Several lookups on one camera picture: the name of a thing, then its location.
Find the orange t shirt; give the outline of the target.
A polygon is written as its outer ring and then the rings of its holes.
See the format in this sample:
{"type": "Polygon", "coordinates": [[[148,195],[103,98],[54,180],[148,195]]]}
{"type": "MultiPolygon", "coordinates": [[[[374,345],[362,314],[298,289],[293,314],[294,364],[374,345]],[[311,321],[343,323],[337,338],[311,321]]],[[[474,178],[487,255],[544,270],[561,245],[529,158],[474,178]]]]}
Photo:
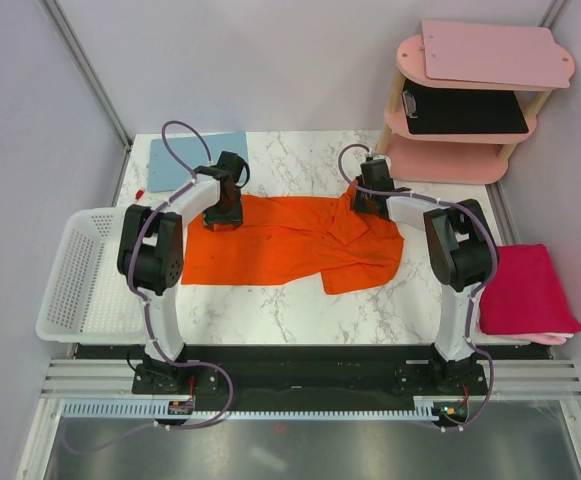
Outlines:
{"type": "Polygon", "coordinates": [[[244,222],[213,232],[187,228],[182,282],[204,286],[279,286],[320,275],[328,295],[382,286],[401,264],[405,240],[387,220],[338,197],[244,196],[244,222]]]}

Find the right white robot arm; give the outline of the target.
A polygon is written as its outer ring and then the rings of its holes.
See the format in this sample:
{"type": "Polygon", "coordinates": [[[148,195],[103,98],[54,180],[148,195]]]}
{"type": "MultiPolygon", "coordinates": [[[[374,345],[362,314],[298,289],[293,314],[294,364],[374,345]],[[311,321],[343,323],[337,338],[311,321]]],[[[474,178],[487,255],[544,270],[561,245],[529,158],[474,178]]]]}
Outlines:
{"type": "Polygon", "coordinates": [[[437,392],[453,392],[464,381],[459,361],[474,353],[477,303],[499,263],[491,230],[478,201],[434,199],[397,189],[387,159],[368,155],[356,177],[354,208],[424,232],[431,270],[442,285],[439,329],[434,348],[442,360],[428,368],[437,392]]]}

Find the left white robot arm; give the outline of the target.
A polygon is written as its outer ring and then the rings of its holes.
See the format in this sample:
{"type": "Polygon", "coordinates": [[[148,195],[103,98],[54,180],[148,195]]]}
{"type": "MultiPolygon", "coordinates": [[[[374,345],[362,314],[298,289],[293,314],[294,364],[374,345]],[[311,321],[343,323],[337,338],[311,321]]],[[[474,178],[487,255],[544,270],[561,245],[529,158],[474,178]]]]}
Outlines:
{"type": "Polygon", "coordinates": [[[133,204],[124,214],[117,269],[142,303],[146,354],[161,362],[155,382],[178,393],[189,382],[179,363],[185,342],[176,313],[176,288],[184,267],[184,230],[195,219],[212,232],[235,230],[244,221],[241,178],[250,169],[236,153],[222,152],[218,162],[199,166],[192,178],[155,208],[133,204]]]}

